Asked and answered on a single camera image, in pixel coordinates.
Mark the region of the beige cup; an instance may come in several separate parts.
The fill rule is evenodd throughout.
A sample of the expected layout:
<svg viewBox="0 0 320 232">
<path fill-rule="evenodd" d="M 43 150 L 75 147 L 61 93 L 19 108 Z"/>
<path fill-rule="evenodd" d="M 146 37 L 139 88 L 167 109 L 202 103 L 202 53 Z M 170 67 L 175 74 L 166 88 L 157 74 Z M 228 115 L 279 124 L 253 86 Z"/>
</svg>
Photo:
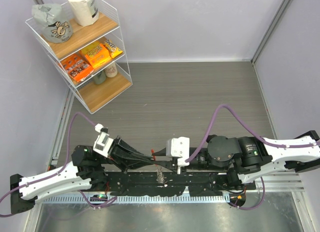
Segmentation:
<svg viewBox="0 0 320 232">
<path fill-rule="evenodd" d="M 106 77 L 108 77 L 108 78 L 113 78 L 113 77 L 117 76 L 117 74 L 118 74 L 118 70 L 117 70 L 117 66 L 116 66 L 115 62 L 108 65 L 103 71 L 104 71 Z"/>
</svg>

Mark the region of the red handled crescent blade keychain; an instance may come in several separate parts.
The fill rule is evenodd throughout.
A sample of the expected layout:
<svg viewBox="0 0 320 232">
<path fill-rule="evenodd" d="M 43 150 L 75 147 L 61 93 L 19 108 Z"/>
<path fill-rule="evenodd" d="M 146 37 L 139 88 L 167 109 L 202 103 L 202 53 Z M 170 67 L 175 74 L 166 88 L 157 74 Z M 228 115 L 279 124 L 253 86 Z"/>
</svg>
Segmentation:
<svg viewBox="0 0 320 232">
<path fill-rule="evenodd" d="M 153 160 L 156 161 L 156 157 L 155 157 L 154 153 L 155 153 L 154 150 L 151 149 L 151 154 L 152 154 Z M 156 167 L 156 176 L 157 176 L 156 181 L 159 184 L 165 184 L 165 177 L 162 172 L 162 167 L 159 165 L 155 165 L 155 167 Z"/>
</svg>

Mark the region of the orange yellow snack box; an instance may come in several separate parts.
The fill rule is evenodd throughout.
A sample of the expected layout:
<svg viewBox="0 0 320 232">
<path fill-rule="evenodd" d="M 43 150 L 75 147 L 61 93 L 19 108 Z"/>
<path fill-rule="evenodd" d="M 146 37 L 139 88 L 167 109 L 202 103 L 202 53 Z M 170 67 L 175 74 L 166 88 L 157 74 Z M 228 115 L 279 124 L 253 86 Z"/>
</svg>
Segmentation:
<svg viewBox="0 0 320 232">
<path fill-rule="evenodd" d="M 94 41 L 79 52 L 93 69 L 97 69 L 112 60 L 109 51 L 99 41 Z"/>
</svg>

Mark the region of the grey paper bag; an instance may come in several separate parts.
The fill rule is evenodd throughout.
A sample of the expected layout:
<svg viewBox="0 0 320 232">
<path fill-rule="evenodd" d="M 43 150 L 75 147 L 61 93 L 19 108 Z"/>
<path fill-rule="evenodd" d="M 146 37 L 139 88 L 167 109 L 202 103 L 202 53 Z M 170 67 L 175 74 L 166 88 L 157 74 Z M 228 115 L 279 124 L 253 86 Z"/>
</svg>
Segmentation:
<svg viewBox="0 0 320 232">
<path fill-rule="evenodd" d="M 31 7 L 31 14 L 39 26 L 44 38 L 51 43 L 68 41 L 73 28 L 60 4 L 45 3 Z"/>
</svg>

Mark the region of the yellow candy bag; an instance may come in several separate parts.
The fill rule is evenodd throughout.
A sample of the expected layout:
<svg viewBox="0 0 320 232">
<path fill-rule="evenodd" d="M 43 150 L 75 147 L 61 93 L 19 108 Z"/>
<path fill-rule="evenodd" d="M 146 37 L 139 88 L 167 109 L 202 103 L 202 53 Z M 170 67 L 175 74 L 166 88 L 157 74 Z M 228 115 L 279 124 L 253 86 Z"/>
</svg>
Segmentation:
<svg viewBox="0 0 320 232">
<path fill-rule="evenodd" d="M 109 39 L 105 40 L 103 43 L 104 47 L 109 51 L 109 54 L 112 59 L 118 57 L 123 53 L 123 51 L 113 44 L 113 42 Z"/>
</svg>

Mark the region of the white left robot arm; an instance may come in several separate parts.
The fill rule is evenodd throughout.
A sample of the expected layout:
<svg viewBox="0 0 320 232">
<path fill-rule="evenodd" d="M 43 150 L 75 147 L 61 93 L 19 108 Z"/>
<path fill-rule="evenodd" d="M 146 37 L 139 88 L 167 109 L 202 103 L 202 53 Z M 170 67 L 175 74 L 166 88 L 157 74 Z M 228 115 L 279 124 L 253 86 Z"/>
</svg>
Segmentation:
<svg viewBox="0 0 320 232">
<path fill-rule="evenodd" d="M 100 133 L 93 146 L 76 146 L 71 161 L 65 165 L 30 177 L 10 177 L 10 212 L 13 215 L 31 210 L 35 204 L 55 195 L 73 191 L 111 189 L 104 165 L 118 166 L 123 172 L 152 165 L 154 158 L 135 151 L 121 138 Z"/>
</svg>

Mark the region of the white paper bag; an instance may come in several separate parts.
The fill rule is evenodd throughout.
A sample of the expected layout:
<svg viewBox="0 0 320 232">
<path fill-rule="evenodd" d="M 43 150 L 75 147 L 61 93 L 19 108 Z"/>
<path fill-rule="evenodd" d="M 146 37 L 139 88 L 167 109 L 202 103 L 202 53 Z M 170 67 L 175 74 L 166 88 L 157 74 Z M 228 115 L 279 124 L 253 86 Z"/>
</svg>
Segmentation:
<svg viewBox="0 0 320 232">
<path fill-rule="evenodd" d="M 81 26 L 94 24 L 99 18 L 95 0 L 67 0 L 70 4 L 76 22 Z"/>
</svg>

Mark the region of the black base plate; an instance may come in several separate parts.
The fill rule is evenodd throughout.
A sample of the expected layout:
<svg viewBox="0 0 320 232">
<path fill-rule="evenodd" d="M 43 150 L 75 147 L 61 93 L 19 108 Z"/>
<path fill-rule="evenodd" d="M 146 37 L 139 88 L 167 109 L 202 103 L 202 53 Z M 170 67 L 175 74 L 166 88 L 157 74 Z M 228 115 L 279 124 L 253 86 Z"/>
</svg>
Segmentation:
<svg viewBox="0 0 320 232">
<path fill-rule="evenodd" d="M 255 190 L 255 183 L 232 186 L 227 175 L 213 172 L 189 172 L 178 175 L 174 172 L 163 172 L 163 183 L 157 181 L 156 172 L 105 172 L 104 178 L 94 180 L 87 192 L 110 192 L 112 196 L 181 196 L 185 189 L 192 197 L 218 196 L 222 191 Z"/>
</svg>

